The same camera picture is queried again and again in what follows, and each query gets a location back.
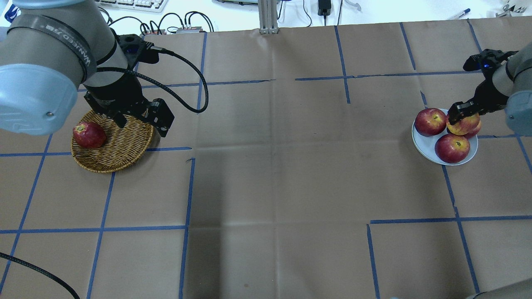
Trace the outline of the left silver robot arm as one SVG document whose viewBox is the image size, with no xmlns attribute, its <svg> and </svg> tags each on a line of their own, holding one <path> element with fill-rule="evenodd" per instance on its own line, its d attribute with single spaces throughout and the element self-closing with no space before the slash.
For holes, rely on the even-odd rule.
<svg viewBox="0 0 532 299">
<path fill-rule="evenodd" d="M 150 101 L 132 74 L 158 62 L 158 48 L 135 34 L 117 35 L 92 0 L 15 0 L 21 10 L 1 42 L 2 130 L 49 135 L 65 123 L 80 85 L 94 113 L 124 127 L 127 116 L 167 135 L 174 115 Z"/>
</svg>

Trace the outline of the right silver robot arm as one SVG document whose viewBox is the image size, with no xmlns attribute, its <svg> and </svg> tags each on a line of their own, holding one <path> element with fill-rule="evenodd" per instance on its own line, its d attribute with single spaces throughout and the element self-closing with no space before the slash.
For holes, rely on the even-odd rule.
<svg viewBox="0 0 532 299">
<path fill-rule="evenodd" d="M 480 83 L 471 99 L 450 107 L 450 123 L 474 114 L 484 115 L 504 110 L 507 126 L 517 135 L 531 135 L 532 46 L 520 51 L 485 49 L 469 57 L 465 71 L 481 71 Z"/>
</svg>

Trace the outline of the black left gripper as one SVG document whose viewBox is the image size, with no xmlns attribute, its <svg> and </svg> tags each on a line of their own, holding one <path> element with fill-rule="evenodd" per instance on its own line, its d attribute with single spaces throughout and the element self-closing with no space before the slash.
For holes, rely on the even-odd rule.
<svg viewBox="0 0 532 299">
<path fill-rule="evenodd" d="M 175 119 L 171 109 L 161 98 L 148 100 L 142 90 L 138 76 L 131 74 L 138 63 L 156 64 L 159 55 L 152 49 L 153 43 L 136 34 L 115 36 L 112 55 L 99 63 L 99 68 L 118 68 L 120 71 L 99 71 L 86 84 L 85 100 L 91 109 L 112 119 L 124 128 L 126 115 L 152 125 L 161 137 L 166 137 Z"/>
</svg>

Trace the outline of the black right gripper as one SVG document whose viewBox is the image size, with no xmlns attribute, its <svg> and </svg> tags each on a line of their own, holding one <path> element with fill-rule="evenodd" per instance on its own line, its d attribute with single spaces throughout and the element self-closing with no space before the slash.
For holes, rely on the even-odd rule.
<svg viewBox="0 0 532 299">
<path fill-rule="evenodd" d="M 507 106 L 509 97 L 496 88 L 495 73 L 502 70 L 507 75 L 505 64 L 516 54 L 517 51 L 485 49 L 479 54 L 471 55 L 464 62 L 465 71 L 481 70 L 485 79 L 476 87 L 473 98 L 467 102 L 456 102 L 448 109 L 447 119 L 450 124 L 456 124 L 474 114 L 503 110 Z"/>
</svg>

